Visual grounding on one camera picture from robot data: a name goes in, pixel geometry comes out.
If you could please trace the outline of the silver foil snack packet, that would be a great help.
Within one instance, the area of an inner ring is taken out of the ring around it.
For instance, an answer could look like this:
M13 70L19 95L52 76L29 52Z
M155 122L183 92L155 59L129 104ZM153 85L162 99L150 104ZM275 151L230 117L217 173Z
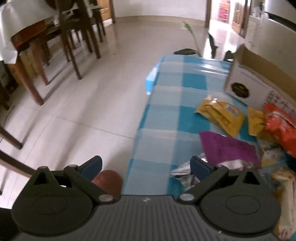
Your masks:
M207 160L205 154L201 154L199 156L193 156L190 161L171 171L171 177L179 180L184 190L189 190L220 167L242 171L245 164L240 159L213 164Z

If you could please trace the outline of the purple pink snack packet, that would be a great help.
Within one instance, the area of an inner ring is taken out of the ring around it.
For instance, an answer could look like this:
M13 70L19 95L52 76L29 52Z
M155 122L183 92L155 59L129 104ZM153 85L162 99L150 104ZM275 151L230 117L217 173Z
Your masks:
M248 163L259 162L254 145L210 131L201 132L199 136L209 164L217 165L234 160Z

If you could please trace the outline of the yellow snack packet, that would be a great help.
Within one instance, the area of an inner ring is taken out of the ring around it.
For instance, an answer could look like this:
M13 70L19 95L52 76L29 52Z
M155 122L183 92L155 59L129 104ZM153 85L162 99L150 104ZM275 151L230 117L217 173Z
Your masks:
M239 108L210 95L200 103L194 113L201 114L231 137L238 135L245 119Z
M263 111L248 107L248 133L258 136L265 128L265 115Z

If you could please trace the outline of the orange snack bag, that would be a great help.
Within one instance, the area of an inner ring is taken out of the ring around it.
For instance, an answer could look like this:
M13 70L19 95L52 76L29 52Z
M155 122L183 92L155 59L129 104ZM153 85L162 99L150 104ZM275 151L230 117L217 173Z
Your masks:
M276 105L264 105L266 129L272 133L284 150L295 158L295 118Z

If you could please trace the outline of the red round stool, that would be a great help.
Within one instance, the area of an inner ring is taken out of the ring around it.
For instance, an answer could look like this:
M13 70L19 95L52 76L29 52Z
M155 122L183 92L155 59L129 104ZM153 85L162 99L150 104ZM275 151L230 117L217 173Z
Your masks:
M113 170L103 170L99 172L92 180L92 183L112 195L116 200L121 196L123 179Z

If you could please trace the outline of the blue checkered tablecloth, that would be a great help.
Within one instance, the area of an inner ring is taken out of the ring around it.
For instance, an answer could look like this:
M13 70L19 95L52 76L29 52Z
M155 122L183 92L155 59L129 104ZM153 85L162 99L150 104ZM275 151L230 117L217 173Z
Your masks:
M225 135L221 127L194 113L207 97L247 113L247 105L224 91L231 63L195 56L167 55L157 65L129 163L125 195L182 193L171 171L203 153L201 132Z

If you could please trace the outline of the beige snack packet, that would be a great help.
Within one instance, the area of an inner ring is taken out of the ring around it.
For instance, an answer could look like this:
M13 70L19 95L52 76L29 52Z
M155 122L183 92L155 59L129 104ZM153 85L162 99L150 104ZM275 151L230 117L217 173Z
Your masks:
M295 173L282 168L271 175L274 195L281 206L275 233L280 240L295 240Z

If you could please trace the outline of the white cardboard milk box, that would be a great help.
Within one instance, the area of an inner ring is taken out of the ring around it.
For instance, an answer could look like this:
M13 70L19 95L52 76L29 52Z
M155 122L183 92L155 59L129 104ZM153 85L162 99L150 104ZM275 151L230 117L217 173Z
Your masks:
M234 54L224 91L251 108L263 110L272 103L295 115L295 80L243 44Z

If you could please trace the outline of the dark wooden dining table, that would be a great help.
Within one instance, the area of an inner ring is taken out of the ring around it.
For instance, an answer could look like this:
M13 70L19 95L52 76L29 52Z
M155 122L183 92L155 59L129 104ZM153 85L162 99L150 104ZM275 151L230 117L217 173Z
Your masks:
M15 71L17 77L31 94L34 101L38 105L43 105L44 100L34 86L32 78L30 78L25 66L20 58L20 53L31 49L33 55L33 64L37 68L45 85L50 82L44 72L43 64L49 65L51 54L47 42L61 35L60 26L53 23L46 24L45 20L39 21L29 27L26 27L11 37L11 42L17 51L17 59L15 64L10 66Z

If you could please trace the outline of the dark wooden chair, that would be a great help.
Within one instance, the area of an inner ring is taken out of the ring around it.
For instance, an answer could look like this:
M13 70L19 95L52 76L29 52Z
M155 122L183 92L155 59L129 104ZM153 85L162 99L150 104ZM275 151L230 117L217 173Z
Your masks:
M93 11L100 10L100 8L96 1L46 1L46 4L57 11L66 57L70 58L76 76L81 80L82 76L73 54L72 31L80 32L88 51L94 52L98 59L101 58L98 41L92 27Z

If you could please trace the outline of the pink shelf rack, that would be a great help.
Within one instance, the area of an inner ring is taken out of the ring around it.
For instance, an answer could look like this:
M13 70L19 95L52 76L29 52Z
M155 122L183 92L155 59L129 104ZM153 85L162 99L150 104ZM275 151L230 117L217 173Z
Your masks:
M220 21L225 22L225 23L229 23L230 8L231 8L231 1L230 0L221 0L219 2L218 18Z

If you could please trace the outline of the white table cover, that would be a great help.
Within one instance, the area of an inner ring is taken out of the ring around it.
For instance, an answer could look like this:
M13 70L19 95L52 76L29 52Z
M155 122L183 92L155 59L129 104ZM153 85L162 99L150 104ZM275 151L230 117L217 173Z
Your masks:
M15 64L18 56L11 37L26 27L58 15L45 1L9 1L1 6L1 61Z

